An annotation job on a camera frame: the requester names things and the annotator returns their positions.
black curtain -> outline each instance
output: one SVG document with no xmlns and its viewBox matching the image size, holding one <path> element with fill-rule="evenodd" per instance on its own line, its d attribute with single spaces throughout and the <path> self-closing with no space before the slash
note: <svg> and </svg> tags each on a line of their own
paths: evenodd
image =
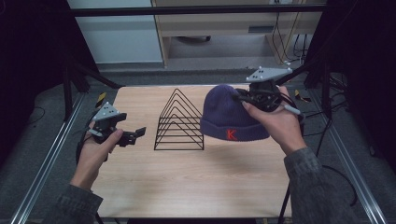
<svg viewBox="0 0 396 224">
<path fill-rule="evenodd" d="M 35 107 L 35 97 L 63 82 L 65 54 L 98 72 L 73 17 L 46 16 L 50 10 L 70 9 L 65 0 L 0 1 L 0 167 L 6 161 Z M 53 46 L 48 34 L 58 44 Z"/>
<path fill-rule="evenodd" d="M 329 30 L 344 21 L 326 49 L 331 70 L 346 75 L 346 97 L 355 118 L 377 156 L 384 157 L 396 172 L 395 8 L 392 0 L 358 0 L 351 11 L 322 17 L 308 56 L 315 57 L 332 34 Z M 318 83 L 321 75 L 320 69 L 314 67 L 308 80 Z"/>
</svg>

black pole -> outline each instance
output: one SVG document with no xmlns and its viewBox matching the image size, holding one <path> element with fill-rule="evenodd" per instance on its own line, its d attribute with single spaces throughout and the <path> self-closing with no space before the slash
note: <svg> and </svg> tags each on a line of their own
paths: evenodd
<svg viewBox="0 0 396 224">
<path fill-rule="evenodd" d="M 196 6 L 196 7 L 117 7 L 79 8 L 44 12 L 56 16 L 105 17 L 105 16 L 144 16 L 177 14 L 221 14 L 221 13 L 267 13 L 267 12 L 322 12 L 342 9 L 343 5 L 241 5 L 241 6 Z"/>
<path fill-rule="evenodd" d="M 280 209 L 280 214 L 277 219 L 277 224 L 283 224 L 285 220 L 285 211 L 286 207 L 288 206 L 288 201 L 290 197 L 290 185 L 288 185 L 288 189 L 286 190 L 285 198 L 283 199 L 282 208 Z"/>
</svg>

black wire rack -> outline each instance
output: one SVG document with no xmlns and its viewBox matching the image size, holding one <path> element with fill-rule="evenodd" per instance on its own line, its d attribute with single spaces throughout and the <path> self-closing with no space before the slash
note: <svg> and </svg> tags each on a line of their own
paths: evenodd
<svg viewBox="0 0 396 224">
<path fill-rule="evenodd" d="M 154 150 L 204 150 L 201 112 L 175 89 L 158 119 Z"/>
</svg>

purple beanie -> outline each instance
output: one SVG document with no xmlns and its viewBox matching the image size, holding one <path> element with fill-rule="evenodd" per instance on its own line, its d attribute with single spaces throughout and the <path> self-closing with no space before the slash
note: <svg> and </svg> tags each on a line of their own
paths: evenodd
<svg viewBox="0 0 396 224">
<path fill-rule="evenodd" d="M 228 85 L 218 85 L 207 94 L 201 117 L 201 133 L 227 141 L 255 141 L 269 133 L 252 118 L 241 102 L 233 100 L 238 91 Z"/>
</svg>

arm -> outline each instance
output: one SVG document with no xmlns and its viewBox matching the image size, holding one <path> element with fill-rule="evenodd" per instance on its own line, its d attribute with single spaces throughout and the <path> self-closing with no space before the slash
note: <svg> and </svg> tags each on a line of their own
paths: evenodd
<svg viewBox="0 0 396 224">
<path fill-rule="evenodd" d="M 287 95 L 285 87 L 279 90 Z M 291 210 L 296 223 L 357 223 L 351 207 L 323 172 L 312 150 L 306 146 L 295 115 L 280 106 L 272 113 L 243 103 L 249 115 L 258 120 L 280 144 L 290 178 Z"/>
<path fill-rule="evenodd" d="M 296 150 L 284 162 L 290 179 L 293 222 L 358 223 L 311 148 Z"/>
<path fill-rule="evenodd" d="M 99 175 L 99 168 L 108 153 L 111 153 L 122 136 L 116 130 L 101 145 L 96 144 L 91 134 L 85 136 L 78 166 L 70 185 L 47 213 L 42 223 L 93 223 L 102 198 L 91 192 L 91 187 Z"/>
</svg>

